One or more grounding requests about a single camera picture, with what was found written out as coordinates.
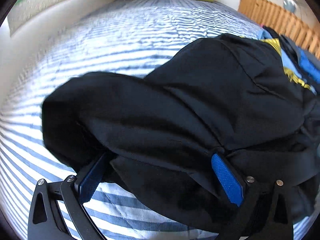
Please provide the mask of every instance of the blue textured pad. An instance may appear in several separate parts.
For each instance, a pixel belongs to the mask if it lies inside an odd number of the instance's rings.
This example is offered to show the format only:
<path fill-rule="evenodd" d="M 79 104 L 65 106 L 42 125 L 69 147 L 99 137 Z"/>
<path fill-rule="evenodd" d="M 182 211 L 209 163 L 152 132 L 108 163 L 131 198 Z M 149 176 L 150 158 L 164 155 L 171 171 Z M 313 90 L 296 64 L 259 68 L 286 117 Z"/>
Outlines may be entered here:
<path fill-rule="evenodd" d="M 212 156 L 211 165 L 230 202 L 239 207 L 243 201 L 243 192 L 240 183 L 218 154 Z"/>

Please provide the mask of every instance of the blue and white striped fabric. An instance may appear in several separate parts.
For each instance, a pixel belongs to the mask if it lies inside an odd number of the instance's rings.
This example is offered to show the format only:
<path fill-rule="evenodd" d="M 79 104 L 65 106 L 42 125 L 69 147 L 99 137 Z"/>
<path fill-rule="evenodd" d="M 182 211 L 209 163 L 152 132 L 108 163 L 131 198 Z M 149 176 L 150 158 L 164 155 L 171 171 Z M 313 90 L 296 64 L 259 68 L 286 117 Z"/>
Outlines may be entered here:
<path fill-rule="evenodd" d="M 198 38 L 232 33 L 257 39 L 259 31 L 219 3 L 117 0 L 53 38 L 37 62 L 22 71 L 0 111 L 0 208 L 18 236 L 27 239 L 36 182 L 75 174 L 43 146 L 41 103 L 57 86 L 92 71 L 143 77 Z M 100 184 L 84 206 L 107 239 L 216 237 L 153 212 L 116 184 Z M 79 239 L 63 203 L 60 207 L 71 234 Z M 303 235 L 309 221 L 296 225 L 295 235 Z"/>

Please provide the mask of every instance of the mattress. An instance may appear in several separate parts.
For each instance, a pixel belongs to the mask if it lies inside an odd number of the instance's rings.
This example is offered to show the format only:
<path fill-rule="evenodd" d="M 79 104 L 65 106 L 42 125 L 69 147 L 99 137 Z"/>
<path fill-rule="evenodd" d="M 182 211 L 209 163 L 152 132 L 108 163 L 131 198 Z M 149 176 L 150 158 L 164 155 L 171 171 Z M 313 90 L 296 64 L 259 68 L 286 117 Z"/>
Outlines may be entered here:
<path fill-rule="evenodd" d="M 0 208 L 17 235 L 27 239 L 36 182 L 75 174 L 43 145 L 41 104 L 57 86 L 92 71 L 142 78 L 198 38 L 232 33 L 257 39 L 260 30 L 217 2 L 117 0 L 51 38 L 23 69 L 0 110 Z M 80 239 L 66 207 L 59 205 L 72 236 Z M 211 240 L 217 235 L 161 216 L 112 183 L 99 184 L 84 206 L 107 239 Z M 316 215 L 295 225 L 295 239 Z"/>

